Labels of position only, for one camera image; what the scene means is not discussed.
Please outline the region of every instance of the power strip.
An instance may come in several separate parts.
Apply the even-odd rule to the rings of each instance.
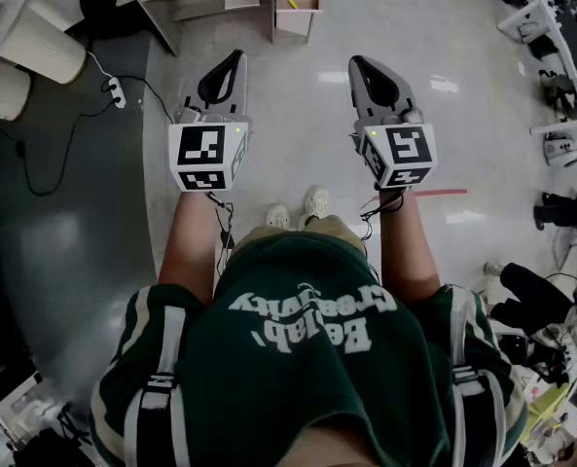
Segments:
[[[111,95],[115,99],[115,107],[124,109],[126,107],[126,98],[124,97],[124,91],[122,90],[122,85],[120,85],[120,80],[113,77],[109,80],[109,90]]]

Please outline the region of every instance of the striped sleeve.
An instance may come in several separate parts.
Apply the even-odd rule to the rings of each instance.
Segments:
[[[177,285],[141,289],[128,303],[125,328],[115,356],[91,394],[90,431],[105,464],[124,466],[126,410],[159,365],[166,306],[186,311],[178,354],[182,352],[187,331],[202,312],[201,303]]]
[[[506,415],[505,455],[518,443],[528,410],[522,382],[507,356],[500,351],[480,296],[455,286],[442,287],[429,301],[411,306],[426,338],[451,355],[451,312],[455,302],[467,302],[465,360],[476,370],[490,371],[498,380]]]

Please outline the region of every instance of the green t-shirt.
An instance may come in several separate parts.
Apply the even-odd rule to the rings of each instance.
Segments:
[[[459,295],[468,292],[445,286],[409,309],[344,241],[316,233],[257,240],[231,258],[210,308],[172,285],[131,299],[91,400],[96,448],[123,465],[126,409],[156,371],[172,305],[186,310],[174,373],[192,466],[272,466],[304,428],[336,414],[363,423],[381,465],[450,465],[450,318]],[[508,451],[525,424],[523,393],[480,298],[472,301],[466,361],[500,383]]]

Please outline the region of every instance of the white tile floor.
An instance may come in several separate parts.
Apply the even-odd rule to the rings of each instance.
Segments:
[[[554,271],[555,229],[536,231],[532,205],[541,191],[577,188],[577,165],[549,168],[541,139],[528,133],[553,114],[540,98],[541,63],[495,27],[510,12],[506,6],[499,0],[323,0],[323,8],[307,46],[272,45],[260,11],[185,24],[181,56],[169,70],[173,91],[176,81],[207,71],[233,49],[249,58],[247,114],[255,133],[225,195],[236,210],[235,238],[262,224],[276,202],[291,210],[296,224],[312,184],[329,190],[332,212],[360,227],[358,210],[375,192],[348,138],[356,113],[345,71],[351,56],[363,54],[408,81],[434,126],[439,167],[418,190],[467,190],[419,200],[442,279],[481,290],[485,261]],[[145,161],[158,267],[177,189],[161,167],[166,155],[156,157],[163,142],[155,142],[146,140],[153,156]],[[368,243],[376,267],[378,238]]]

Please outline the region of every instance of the shoe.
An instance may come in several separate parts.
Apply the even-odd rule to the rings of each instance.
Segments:
[[[545,229],[545,222],[539,216],[540,210],[540,206],[534,206],[532,209],[532,217],[534,218],[534,226],[537,228],[537,230],[542,231]]]
[[[267,225],[290,230],[290,213],[283,204],[275,204],[267,212]]]
[[[493,275],[493,276],[500,276],[504,267],[496,264],[496,263],[485,263],[483,265],[483,272],[485,275]]]
[[[326,189],[314,185],[307,191],[306,201],[304,202],[304,208],[306,212],[299,219],[299,226],[297,230],[303,230],[306,227],[307,220],[315,216],[319,220],[322,220],[327,216],[327,207],[329,206],[329,193]]]

